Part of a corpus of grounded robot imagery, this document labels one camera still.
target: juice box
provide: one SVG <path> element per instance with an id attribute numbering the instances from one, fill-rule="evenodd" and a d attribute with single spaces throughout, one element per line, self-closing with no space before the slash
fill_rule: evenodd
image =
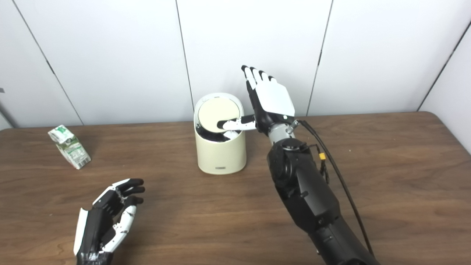
<path id="1" fill-rule="evenodd" d="M 64 125 L 57 126 L 48 132 L 51 139 L 56 143 L 61 154 L 76 169 L 81 169 L 86 163 L 91 161 L 90 156 L 75 136 Z"/>

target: robotic hand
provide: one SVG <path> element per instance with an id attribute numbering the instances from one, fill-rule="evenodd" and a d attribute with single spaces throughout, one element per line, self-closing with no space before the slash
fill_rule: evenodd
<path id="1" fill-rule="evenodd" d="M 242 70 L 255 114 L 219 121 L 218 127 L 257 128 L 269 137 L 272 148 L 267 160 L 276 191 L 295 224 L 308 234 L 326 264 L 380 265 L 343 219 L 339 201 L 317 169 L 310 146 L 294 137 L 296 126 L 306 125 L 294 119 L 287 89 L 263 71 L 247 66 L 242 66 Z"/>
<path id="2" fill-rule="evenodd" d="M 80 209 L 73 252 L 77 265 L 110 265 L 113 252 L 131 228 L 136 205 L 144 200 L 133 196 L 142 193 L 142 179 L 126 179 L 113 183 L 93 202 L 90 211 Z M 120 220 L 114 223 L 120 212 Z"/>
<path id="3" fill-rule="evenodd" d="M 252 130 L 269 135 L 276 124 L 291 124 L 294 121 L 294 106 L 288 90 L 278 84 L 276 79 L 263 71 L 242 66 L 247 79 L 247 91 L 254 115 L 240 119 L 218 122 L 218 127 L 225 130 Z"/>

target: wooden table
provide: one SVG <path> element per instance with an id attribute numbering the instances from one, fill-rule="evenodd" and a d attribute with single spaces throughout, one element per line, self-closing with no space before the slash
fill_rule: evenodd
<path id="1" fill-rule="evenodd" d="M 344 174 L 383 265 L 471 264 L 471 157 L 436 116 L 306 119 Z M 323 264 L 273 187 L 260 133 L 247 134 L 244 170 L 214 176 L 198 169 L 190 122 L 70 127 L 92 156 L 81 170 L 49 129 L 0 132 L 0 264 L 74 265 L 80 207 L 129 177 L 145 179 L 145 202 L 113 265 Z M 301 127 L 296 135 L 313 143 Z"/>

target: white wall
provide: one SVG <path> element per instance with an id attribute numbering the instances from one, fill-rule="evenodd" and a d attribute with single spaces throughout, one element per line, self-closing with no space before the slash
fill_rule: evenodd
<path id="1" fill-rule="evenodd" d="M 0 0 L 0 109 L 15 126 L 81 125 L 10 0 Z"/>
<path id="2" fill-rule="evenodd" d="M 84 124 L 191 120 L 175 0 L 16 0 Z"/>
<path id="3" fill-rule="evenodd" d="M 420 110 L 436 114 L 471 153 L 471 30 L 468 29 Z"/>
<path id="4" fill-rule="evenodd" d="M 10 123 L 5 119 L 2 113 L 0 113 L 0 131 L 3 129 L 11 128 Z"/>
<path id="5" fill-rule="evenodd" d="M 242 64 L 300 116 L 415 111 L 471 20 L 468 0 L 335 0 L 328 23 L 331 0 L 16 3 L 66 92 L 0 1 L 0 110 L 20 127 L 191 120 L 218 91 L 251 113 Z"/>
<path id="6" fill-rule="evenodd" d="M 309 115 L 416 111 L 470 10 L 469 0 L 335 0 Z"/>
<path id="7" fill-rule="evenodd" d="M 194 103 L 236 95 L 253 113 L 242 65 L 274 76 L 305 115 L 330 0 L 177 0 Z"/>

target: cable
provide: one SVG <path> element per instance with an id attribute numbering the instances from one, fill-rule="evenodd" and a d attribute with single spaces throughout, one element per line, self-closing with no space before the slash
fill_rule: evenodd
<path id="1" fill-rule="evenodd" d="M 340 183 L 342 184 L 343 190 L 345 191 L 345 194 L 347 194 L 347 198 L 349 199 L 350 205 L 352 206 L 353 212 L 355 213 L 355 217 L 358 220 L 358 225 L 360 226 L 361 233 L 363 234 L 363 238 L 365 239 L 366 247 L 368 248 L 368 251 L 371 253 L 371 255 L 374 256 L 373 254 L 373 249 L 371 248 L 370 240 L 368 239 L 368 235 L 366 234 L 365 227 L 363 226 L 363 222 L 361 221 L 360 213 L 358 212 L 357 207 L 355 206 L 355 202 L 353 201 L 352 196 L 350 195 L 350 191 L 347 187 L 347 184 L 343 180 L 342 174 L 340 173 L 339 168 L 337 167 L 332 155 L 330 154 L 329 150 L 325 146 L 324 142 L 322 142 L 321 138 L 317 134 L 317 132 L 312 128 L 307 121 L 299 121 L 306 130 L 308 130 L 319 142 L 320 146 L 324 150 L 325 154 L 327 155 L 327 158 L 329 158 L 330 163 L 332 164 L 333 169 L 335 170 L 335 173 L 337 173 L 337 176 L 339 177 Z"/>
<path id="2" fill-rule="evenodd" d="M 305 149 L 301 150 L 301 152 L 311 148 L 311 147 L 316 147 L 317 149 L 317 153 L 319 154 L 319 158 L 320 158 L 320 155 L 321 155 L 321 149 L 319 148 L 319 146 L 317 144 L 310 144 L 308 145 Z M 321 158 L 321 166 L 319 168 L 319 172 L 321 174 L 321 176 L 325 176 L 325 182 L 327 184 L 329 184 L 330 182 L 330 178 L 329 178 L 329 172 L 327 171 L 327 166 L 325 165 L 325 157 L 322 159 Z"/>

